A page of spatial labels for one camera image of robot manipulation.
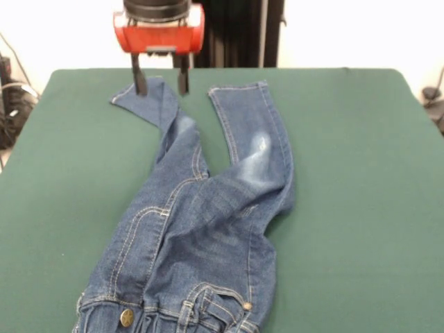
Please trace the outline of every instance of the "stitching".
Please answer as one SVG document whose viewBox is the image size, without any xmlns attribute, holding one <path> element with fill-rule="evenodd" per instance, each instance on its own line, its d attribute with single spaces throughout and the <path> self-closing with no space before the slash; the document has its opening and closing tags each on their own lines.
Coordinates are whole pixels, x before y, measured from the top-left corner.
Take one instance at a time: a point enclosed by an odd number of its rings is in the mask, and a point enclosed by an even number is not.
<svg viewBox="0 0 444 333">
<path fill-rule="evenodd" d="M 192 312 L 193 312 L 193 308 L 191 307 L 191 309 L 189 308 L 188 309 L 188 315 L 187 315 L 187 319 L 185 320 L 185 326 L 183 327 L 184 328 L 184 330 L 183 330 L 183 333 L 187 333 L 187 330 L 188 330 L 188 323 L 189 323 L 189 319 L 190 319 L 190 317 L 191 317 L 191 314 L 192 314 Z"/>
<path fill-rule="evenodd" d="M 251 312 L 248 312 L 248 314 L 246 315 L 246 317 L 242 320 L 241 325 L 237 328 L 236 333 L 239 333 L 241 330 L 241 326 L 246 322 L 246 320 L 248 319 L 248 317 L 250 316 Z"/>
<path fill-rule="evenodd" d="M 255 331 L 251 331 L 248 327 L 246 327 L 244 325 L 241 325 L 241 328 L 243 328 L 245 331 L 247 331 L 249 333 L 256 333 L 256 330 Z"/>
<path fill-rule="evenodd" d="M 262 91 L 262 88 L 263 88 L 263 87 L 260 87 L 259 90 L 261 91 L 262 99 L 263 99 L 264 102 L 265 102 L 266 108 L 267 108 L 268 113 L 270 114 L 271 120 L 272 120 L 272 122 L 273 122 L 273 127 L 275 128 L 277 138 L 279 139 L 280 151 L 281 151 L 281 153 L 282 153 L 282 158 L 284 159 L 284 164 L 285 164 L 285 166 L 286 166 L 286 165 L 287 165 L 287 159 L 286 159 L 286 157 L 285 157 L 284 147 L 283 147 L 283 145 L 282 145 L 282 140 L 281 140 L 281 138 L 280 138 L 280 134 L 279 134 L 279 131 L 278 131 L 278 126 L 276 125 L 276 122 L 275 122 L 274 116 L 271 114 L 271 110 L 270 110 L 270 109 L 271 109 L 271 106 L 267 103 L 266 98 L 265 98 L 265 95 L 264 95 L 264 92 Z"/>
<path fill-rule="evenodd" d="M 173 192 L 171 193 L 171 195 L 170 195 L 170 197 L 169 197 L 169 199 L 168 199 L 168 201 L 166 202 L 166 206 L 169 208 L 169 211 L 171 211 L 171 207 L 174 205 L 174 203 L 176 202 L 176 199 L 177 199 L 177 197 L 178 197 L 178 194 L 180 193 L 180 190 L 187 184 L 187 183 L 190 183 L 190 182 L 195 182 L 195 181 L 197 181 L 198 179 L 196 179 L 196 178 L 189 178 L 189 179 L 186 179 L 186 180 L 183 180 L 174 190 L 173 190 Z M 165 231 L 165 227 L 167 226 L 167 224 L 168 224 L 168 222 L 169 222 L 169 216 L 170 215 L 168 215 L 168 217 L 165 219 L 165 221 L 164 221 L 164 224 L 163 224 L 163 226 L 162 226 L 162 230 L 161 230 L 161 232 L 159 233 L 159 237 L 157 238 L 157 246 L 156 246 L 156 249 L 155 249 L 155 256 L 154 256 L 154 258 L 157 258 L 157 255 L 159 254 L 159 249 L 160 249 L 160 237 L 164 234 L 164 231 Z M 148 268 L 148 271 L 147 271 L 147 274 L 146 274 L 146 279 L 145 279 L 145 286 L 148 284 L 148 280 L 149 280 L 149 278 L 150 278 L 150 276 L 151 276 L 151 271 L 153 270 L 153 266 L 154 266 L 154 261 L 155 260 L 151 260 L 151 263 L 150 263 L 150 266 L 149 266 L 149 268 Z M 144 294 L 142 293 L 141 295 L 140 295 L 140 302 L 142 302 L 143 301 L 143 297 L 144 297 Z"/>
<path fill-rule="evenodd" d="M 136 213 L 136 215 L 134 215 L 134 217 L 133 217 L 133 219 L 132 219 L 132 221 L 131 221 L 131 224 L 130 224 L 130 228 L 129 228 L 129 230 L 128 230 L 128 234 L 126 235 L 125 241 L 124 241 L 124 243 L 123 243 L 122 249 L 120 250 L 119 256 L 117 257 L 117 259 L 116 259 L 116 263 L 114 264 L 114 268 L 112 269 L 112 272 L 111 272 L 110 287 L 108 288 L 108 294 L 110 294 L 110 295 L 111 295 L 112 279 L 113 279 L 113 277 L 114 277 L 114 273 L 115 273 L 116 268 L 117 268 L 117 265 L 118 265 L 118 263 L 119 263 L 119 258 L 122 256 L 123 249 L 125 248 L 125 246 L 126 246 L 126 242 L 128 241 L 128 239 L 129 239 L 129 237 L 130 237 L 130 233 L 131 233 L 131 230 L 132 230 L 132 228 L 133 228 L 133 224 L 134 224 L 134 222 L 135 222 L 135 219 L 139 216 L 139 214 L 141 214 L 142 212 L 144 212 L 144 211 L 146 211 L 146 210 L 153 210 L 153 211 L 158 210 L 159 212 L 157 212 L 157 213 L 160 214 L 160 215 L 164 215 L 164 212 L 167 212 L 167 211 L 163 210 L 162 208 L 154 207 L 154 206 L 153 206 L 153 207 L 145 207 L 144 209 L 138 211 L 138 212 Z"/>
<path fill-rule="evenodd" d="M 130 85 L 130 86 L 128 87 L 127 90 L 125 90 L 124 92 L 121 92 L 120 94 L 116 95 L 116 96 L 111 100 L 111 103 L 114 104 L 114 103 L 117 101 L 117 99 L 120 99 L 122 96 L 125 96 L 127 93 L 129 93 L 130 90 L 131 90 L 131 88 L 132 88 L 133 86 L 134 86 L 134 83 L 133 83 L 132 85 Z"/>
<path fill-rule="evenodd" d="M 237 324 L 237 322 L 236 322 L 236 318 L 233 316 L 233 314 L 232 314 L 229 310 L 227 310 L 225 307 L 220 306 L 219 304 L 216 304 L 215 302 L 212 302 L 212 301 L 209 300 L 208 298 L 206 298 L 206 300 L 207 300 L 208 302 L 212 303 L 214 306 L 218 307 L 219 309 L 222 309 L 222 310 L 225 311 L 227 314 L 229 314 L 230 317 L 231 317 L 231 319 L 233 320 L 234 324 Z"/>
<path fill-rule="evenodd" d="M 160 311 L 160 312 L 168 314 L 170 316 L 180 317 L 180 314 L 178 314 L 177 312 L 169 311 L 169 310 L 163 309 L 161 307 L 144 307 L 144 310 L 149 311 L 149 312 Z"/>
<path fill-rule="evenodd" d="M 123 264 L 125 263 L 125 260 L 126 260 L 126 256 L 127 256 L 128 253 L 130 252 L 131 246 L 132 246 L 133 241 L 134 241 L 134 239 L 135 239 L 135 237 L 136 237 L 137 229 L 138 229 L 138 227 L 139 227 L 140 221 L 142 220 L 142 218 L 143 218 L 144 216 L 146 216 L 146 215 L 148 215 L 149 213 L 152 213 L 152 212 L 156 212 L 156 211 L 155 211 L 155 210 L 148 210 L 148 211 L 144 212 L 144 213 L 138 218 L 138 220 L 137 220 L 137 224 L 136 224 L 136 226 L 135 226 L 135 228 L 134 228 L 134 232 L 133 232 L 133 237 L 132 237 L 132 239 L 131 239 L 130 244 L 128 245 L 128 248 L 127 248 L 127 250 L 126 250 L 125 256 L 123 257 L 123 259 L 122 259 L 122 263 L 120 264 L 119 270 L 117 271 L 117 274 L 116 274 L 116 279 L 115 279 L 115 281 L 114 281 L 114 297 L 116 297 L 116 292 L 117 292 L 117 280 L 119 279 L 120 271 L 122 270 Z"/>
<path fill-rule="evenodd" d="M 225 132 L 225 138 L 227 139 L 228 148 L 230 149 L 230 157 L 231 162 L 233 164 L 237 163 L 239 161 L 239 157 L 237 155 L 237 147 L 236 142 L 234 141 L 233 134 L 231 132 L 230 124 L 228 123 L 228 119 L 223 112 L 223 108 L 221 107 L 221 104 L 215 94 L 210 94 L 210 97 L 212 97 L 213 102 L 215 104 L 216 113 L 219 116 L 219 119 L 221 120 L 223 131 Z"/>
<path fill-rule="evenodd" d="M 242 325 L 247 324 L 250 329 L 254 330 L 254 331 L 259 331 L 259 329 L 257 328 L 257 325 L 250 323 L 249 321 L 247 321 L 248 316 L 245 318 L 245 320 L 243 321 Z"/>
<path fill-rule="evenodd" d="M 197 170 L 197 174 L 198 174 L 198 178 L 202 179 L 202 173 L 200 172 L 200 165 L 199 165 L 199 161 L 200 161 L 200 154 L 202 153 L 202 147 L 199 146 L 199 152 L 197 154 L 197 158 L 196 158 L 196 170 Z"/>
<path fill-rule="evenodd" d="M 248 292 L 250 293 L 250 302 L 253 303 L 253 288 L 251 287 L 251 274 L 250 274 L 250 255 L 251 255 L 251 235 L 253 233 L 253 224 L 250 226 L 250 236 L 248 238 L 248 256 L 247 256 L 247 281 Z"/>
<path fill-rule="evenodd" d="M 216 90 L 253 90 L 253 89 L 256 89 L 257 87 L 264 87 L 264 86 L 265 85 L 255 83 L 254 85 L 247 86 L 247 87 L 214 87 L 208 91 L 208 94 L 211 94 L 212 92 L 215 92 Z"/>
<path fill-rule="evenodd" d="M 199 146 L 197 146 L 194 149 L 193 158 L 191 159 L 191 168 L 193 169 L 193 175 L 195 178 L 198 178 L 198 172 L 196 172 L 196 167 L 195 167 L 195 162 L 194 162 L 194 160 L 196 159 L 198 150 L 199 150 Z"/>
<path fill-rule="evenodd" d="M 205 288 L 203 288 L 202 290 L 199 290 L 199 292 L 197 292 L 196 290 L 203 284 L 205 285 Z M 197 292 L 197 294 L 193 297 L 193 301 L 195 302 L 199 293 L 205 289 L 208 289 L 208 288 L 212 288 L 218 294 L 234 297 L 241 305 L 245 303 L 244 298 L 240 294 L 238 294 L 236 291 L 229 289 L 229 288 L 225 288 L 225 287 L 218 287 L 218 286 L 215 286 L 214 284 L 210 284 L 208 282 L 201 282 L 201 283 L 197 284 L 189 292 L 187 299 L 189 300 L 191 298 L 192 293 Z"/>
<path fill-rule="evenodd" d="M 82 304 L 82 307 L 85 307 L 86 305 L 90 305 L 95 302 L 101 302 L 101 301 L 115 302 L 120 305 L 130 305 L 130 306 L 139 307 L 139 308 L 141 307 L 140 304 L 125 302 L 124 300 L 120 300 L 118 298 L 109 297 L 109 296 L 99 296 L 99 297 L 92 298 L 92 299 L 88 300 L 87 302 L 85 302 L 84 304 Z"/>
<path fill-rule="evenodd" d="M 181 188 L 183 185 L 187 184 L 188 182 L 193 182 L 193 181 L 197 181 L 197 180 L 198 180 L 197 178 L 188 178 L 188 179 L 183 180 L 178 186 L 176 186 L 176 188 L 171 192 L 171 194 L 170 194 L 168 200 L 166 201 L 166 205 L 165 205 L 165 207 L 166 207 L 166 211 L 171 211 L 171 210 L 170 210 L 170 207 L 171 207 L 171 206 L 174 204 L 174 202 L 176 201 L 176 200 L 175 200 L 175 197 L 177 196 L 178 191 L 180 191 L 180 188 Z"/>
</svg>

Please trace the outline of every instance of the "green table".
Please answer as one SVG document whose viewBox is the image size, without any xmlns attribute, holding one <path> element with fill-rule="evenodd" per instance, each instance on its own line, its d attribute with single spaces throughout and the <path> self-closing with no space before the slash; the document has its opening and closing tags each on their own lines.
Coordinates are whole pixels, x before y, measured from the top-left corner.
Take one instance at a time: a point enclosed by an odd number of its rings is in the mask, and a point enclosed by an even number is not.
<svg viewBox="0 0 444 333">
<path fill-rule="evenodd" d="M 177 72 L 162 75 L 175 89 Z M 392 70 L 195 69 L 183 109 L 212 174 L 228 150 L 206 91 L 266 79 L 293 144 L 274 220 L 265 333 L 444 332 L 444 142 Z M 0 175 L 0 332 L 70 332 L 75 304 L 149 175 L 160 134 L 108 99 L 129 69 L 55 72 Z"/>
</svg>

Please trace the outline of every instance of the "metal button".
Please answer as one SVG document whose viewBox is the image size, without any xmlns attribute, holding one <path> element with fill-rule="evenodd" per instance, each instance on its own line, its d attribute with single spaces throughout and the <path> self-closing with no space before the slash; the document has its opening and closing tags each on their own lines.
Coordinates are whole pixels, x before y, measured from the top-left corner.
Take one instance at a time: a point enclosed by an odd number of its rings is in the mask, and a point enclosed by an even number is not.
<svg viewBox="0 0 444 333">
<path fill-rule="evenodd" d="M 244 303 L 244 310 L 250 311 L 252 308 L 253 308 L 253 304 L 251 304 L 250 302 Z"/>
<path fill-rule="evenodd" d="M 131 326 L 133 321 L 134 321 L 134 312 L 131 309 L 126 309 L 121 313 L 120 322 L 122 326 L 124 327 Z"/>
</svg>

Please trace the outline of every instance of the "white wall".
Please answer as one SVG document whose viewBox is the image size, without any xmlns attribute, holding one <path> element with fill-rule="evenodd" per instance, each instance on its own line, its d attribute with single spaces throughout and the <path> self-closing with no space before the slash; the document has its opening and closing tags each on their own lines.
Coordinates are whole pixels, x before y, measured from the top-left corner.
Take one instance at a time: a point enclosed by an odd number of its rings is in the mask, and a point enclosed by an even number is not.
<svg viewBox="0 0 444 333">
<path fill-rule="evenodd" d="M 419 97 L 444 66 L 443 15 L 443 0 L 286 0 L 278 66 L 391 67 Z"/>
<path fill-rule="evenodd" d="M 112 27 L 123 0 L 4 0 L 0 31 L 16 50 L 32 85 L 42 91 L 60 68 L 130 67 Z M 0 41 L 0 51 L 10 55 Z M 140 56 L 142 67 L 172 67 L 167 57 Z M 13 64 L 14 77 L 22 78 Z"/>
<path fill-rule="evenodd" d="M 392 67 L 419 96 L 444 65 L 444 1 L 411 1 L 286 0 L 279 66 Z M 55 69 L 130 66 L 112 28 L 123 0 L 4 2 L 0 31 L 39 91 Z M 1 42 L 0 50 L 9 54 Z M 143 67 L 171 67 L 169 58 L 140 58 Z"/>
</svg>

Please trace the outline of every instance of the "jeans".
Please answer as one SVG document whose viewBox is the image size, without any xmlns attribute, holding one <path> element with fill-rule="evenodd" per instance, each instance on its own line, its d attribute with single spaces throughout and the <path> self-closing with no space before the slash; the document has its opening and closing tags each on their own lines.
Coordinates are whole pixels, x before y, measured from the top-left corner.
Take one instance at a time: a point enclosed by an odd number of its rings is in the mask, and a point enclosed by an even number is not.
<svg viewBox="0 0 444 333">
<path fill-rule="evenodd" d="M 74 332 L 256 333 L 275 292 L 270 220 L 294 204 L 293 157 L 266 82 L 209 91 L 231 165 L 209 176 L 196 123 L 161 78 L 111 102 L 162 131 L 148 180 L 78 301 Z"/>
</svg>

